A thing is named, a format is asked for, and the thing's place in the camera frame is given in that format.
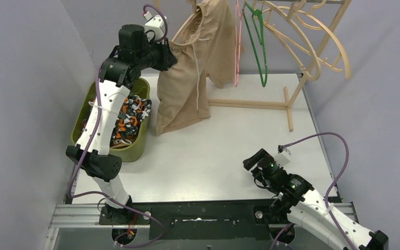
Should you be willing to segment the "beige shorts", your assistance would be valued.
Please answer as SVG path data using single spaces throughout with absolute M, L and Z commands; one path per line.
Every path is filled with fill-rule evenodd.
M 160 101 L 156 135 L 194 125 L 210 117 L 207 80 L 222 88 L 235 76 L 235 17 L 228 1 L 202 1 L 203 21 L 198 40 L 169 42 L 178 62 L 159 74 Z

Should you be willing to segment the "camouflage patterned shorts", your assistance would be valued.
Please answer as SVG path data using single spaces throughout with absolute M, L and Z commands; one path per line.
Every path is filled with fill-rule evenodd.
M 150 116 L 152 101 L 134 95 L 126 98 L 121 106 L 111 137 L 112 146 L 131 145 L 138 136 L 140 125 Z

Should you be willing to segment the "pink hanger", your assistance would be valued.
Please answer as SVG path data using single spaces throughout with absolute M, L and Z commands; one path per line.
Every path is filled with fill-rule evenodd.
M 235 1 L 235 19 L 238 24 L 235 26 L 235 76 L 234 76 L 234 86 L 237 87 L 239 83 L 240 75 L 240 58 L 241 58 L 241 33 L 242 33 L 242 13 L 239 1 Z

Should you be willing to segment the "olive green plastic basket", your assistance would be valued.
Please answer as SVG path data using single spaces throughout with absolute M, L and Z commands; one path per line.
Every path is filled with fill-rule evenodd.
M 96 87 L 95 83 L 89 88 L 87 96 L 85 98 L 85 102 L 83 103 L 76 123 L 74 125 L 74 129 L 71 133 L 71 142 L 73 145 L 76 144 L 81 134 L 84 132 L 86 123 L 88 118 L 90 117 L 90 113 L 92 111 L 92 105 L 96 100 Z M 143 79 L 139 78 L 135 81 L 134 86 L 132 88 L 134 95 L 138 95 L 140 98 L 150 99 L 150 85 L 149 83 Z M 150 118 L 147 117 L 142 124 L 140 125 L 140 130 L 138 136 L 135 141 L 131 145 L 127 144 L 118 144 L 112 146 L 111 138 L 110 138 L 110 154 L 118 156 L 122 159 L 122 162 L 134 162 L 138 160 L 144 151 L 146 134 L 149 126 Z

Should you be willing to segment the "green hanger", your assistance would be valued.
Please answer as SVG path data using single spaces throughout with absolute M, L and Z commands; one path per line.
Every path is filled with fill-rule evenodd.
M 262 87 L 265 87 L 268 80 L 268 61 L 263 14 L 261 9 L 252 7 L 248 2 L 244 3 L 242 14 L 256 60 L 260 83 Z

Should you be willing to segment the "wooden hanger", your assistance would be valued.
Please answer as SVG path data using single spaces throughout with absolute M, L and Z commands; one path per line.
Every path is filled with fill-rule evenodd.
M 309 11 L 303 11 L 306 4 L 307 1 L 291 1 L 290 5 L 283 6 L 277 5 L 272 1 L 252 1 L 250 6 L 260 9 L 261 17 L 264 19 L 262 25 L 276 36 L 282 46 L 290 53 L 302 71 L 303 76 L 310 81 L 315 81 L 321 75 L 321 61 L 316 49 L 303 30 L 304 22 L 296 19 L 298 14 L 311 14 Z M 296 33 L 300 41 L 295 41 L 292 37 L 278 30 L 276 25 L 270 21 L 272 14 L 277 14 L 282 18 Z M 296 50 L 300 50 L 310 57 L 308 66 L 302 62 Z
M 340 42 L 339 38 L 334 34 L 335 29 L 337 28 L 338 24 L 340 23 L 342 17 L 344 16 L 345 12 L 347 11 L 350 1 L 338 1 L 341 5 L 333 17 L 333 20 L 329 26 L 325 25 L 323 22 L 321 22 L 318 18 L 316 18 L 313 15 L 313 12 L 315 9 L 319 9 L 323 7 L 327 3 L 332 3 L 333 1 L 317 1 L 316 5 L 313 5 L 310 10 L 308 11 L 303 11 L 303 7 L 306 5 L 307 1 L 300 1 L 297 3 L 292 3 L 289 9 L 289 12 L 287 14 L 287 20 L 290 20 L 292 17 L 295 17 L 297 21 L 299 21 L 303 26 L 306 28 L 309 28 L 311 30 L 323 30 L 325 32 L 323 39 L 321 40 L 320 45 L 318 46 L 317 50 L 315 51 L 315 54 L 311 56 L 311 58 L 315 59 L 315 62 L 310 63 L 310 65 L 306 68 L 306 70 L 303 72 L 304 77 L 310 81 L 316 81 L 319 79 L 321 75 L 321 64 L 326 65 L 328 68 L 330 68 L 333 71 L 336 72 L 344 72 L 345 78 L 349 79 L 352 75 L 352 69 L 351 69 L 351 63 L 349 61 L 347 52 Z M 317 25 L 312 26 L 306 22 L 304 22 L 298 15 L 304 15 L 308 17 L 309 19 L 313 20 Z M 328 42 L 332 40 L 335 45 L 337 46 L 339 50 L 339 54 L 335 61 L 330 65 L 327 64 L 327 61 L 321 60 L 320 55 L 326 48 Z M 344 69 L 340 70 L 336 68 L 338 65 L 339 61 L 343 61 Z
M 170 44 L 191 44 L 199 39 L 203 21 L 202 9 L 198 7 L 198 1 L 186 1 L 192 6 L 192 13 L 183 23 L 172 38 Z

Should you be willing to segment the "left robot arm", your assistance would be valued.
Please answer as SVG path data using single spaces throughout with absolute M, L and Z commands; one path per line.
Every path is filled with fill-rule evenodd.
M 98 184 L 105 198 L 106 215 L 119 224 L 128 224 L 138 213 L 118 176 L 122 160 L 110 153 L 110 139 L 124 100 L 144 69 L 167 71 L 177 59 L 167 39 L 168 25 L 125 24 L 119 30 L 119 44 L 98 69 L 96 98 L 85 130 L 66 156 L 75 163 L 69 181 L 72 186 L 80 169 Z

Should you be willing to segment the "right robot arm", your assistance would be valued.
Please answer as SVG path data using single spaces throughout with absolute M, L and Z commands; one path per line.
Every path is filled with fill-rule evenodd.
M 290 162 L 290 151 L 281 147 L 275 155 L 262 148 L 243 160 L 243 167 L 260 182 L 261 188 L 276 195 L 271 203 L 276 221 L 302 227 L 332 249 L 388 249 L 389 238 L 384 232 L 361 226 L 309 181 L 288 173 L 285 166 Z

